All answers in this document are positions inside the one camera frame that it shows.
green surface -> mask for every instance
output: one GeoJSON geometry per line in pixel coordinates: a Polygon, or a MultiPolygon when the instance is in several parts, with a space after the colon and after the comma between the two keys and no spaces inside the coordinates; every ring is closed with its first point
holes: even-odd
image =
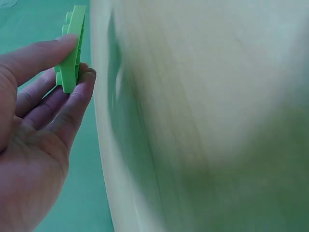
{"type": "MultiPolygon", "coordinates": [[[[61,35],[64,15],[87,0],[20,0],[0,9],[0,53],[61,35]]],[[[90,63],[89,13],[85,15],[81,61],[90,63]]],[[[35,232],[111,232],[109,212],[91,101],[70,155],[70,170],[63,191],[35,232]]]]}
{"type": "Polygon", "coordinates": [[[56,83],[62,85],[64,93],[72,93],[78,81],[85,12],[86,6],[74,6],[73,12],[67,12],[67,24],[62,26],[62,35],[79,35],[74,50],[59,65],[55,66],[56,83]]]}

fingernail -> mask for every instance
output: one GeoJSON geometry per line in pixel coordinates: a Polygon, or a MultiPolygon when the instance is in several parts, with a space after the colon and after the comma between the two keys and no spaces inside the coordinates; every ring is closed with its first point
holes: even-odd
{"type": "Polygon", "coordinates": [[[96,79],[97,75],[93,72],[86,72],[84,73],[82,76],[81,76],[81,82],[84,82],[84,81],[89,81],[90,79],[96,79]]]}
{"type": "Polygon", "coordinates": [[[76,34],[65,34],[62,36],[59,36],[58,38],[56,38],[56,40],[63,42],[63,43],[71,43],[72,41],[77,40],[77,35],[76,34]]]}

building block stud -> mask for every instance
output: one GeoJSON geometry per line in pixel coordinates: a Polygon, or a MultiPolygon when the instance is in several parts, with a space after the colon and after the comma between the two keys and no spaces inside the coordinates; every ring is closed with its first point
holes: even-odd
{"type": "Polygon", "coordinates": [[[78,81],[85,12],[86,6],[74,6],[73,12],[67,12],[66,24],[62,27],[62,35],[79,35],[74,50],[55,66],[56,85],[62,86],[64,93],[72,93],[78,81]]]}

blurry object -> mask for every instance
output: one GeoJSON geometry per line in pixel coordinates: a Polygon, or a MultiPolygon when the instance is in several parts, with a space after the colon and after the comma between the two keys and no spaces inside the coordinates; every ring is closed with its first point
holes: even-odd
{"type": "Polygon", "coordinates": [[[0,9],[11,8],[16,5],[18,0],[0,0],[0,9]]]}

green plastic piece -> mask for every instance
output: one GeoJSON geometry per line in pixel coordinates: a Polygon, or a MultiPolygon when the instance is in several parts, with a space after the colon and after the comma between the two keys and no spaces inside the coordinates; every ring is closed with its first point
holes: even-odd
{"type": "Polygon", "coordinates": [[[73,12],[67,12],[66,24],[62,27],[62,35],[79,35],[74,50],[55,66],[56,85],[62,86],[64,93],[72,93],[78,81],[85,12],[86,6],[74,6],[73,12]]]}

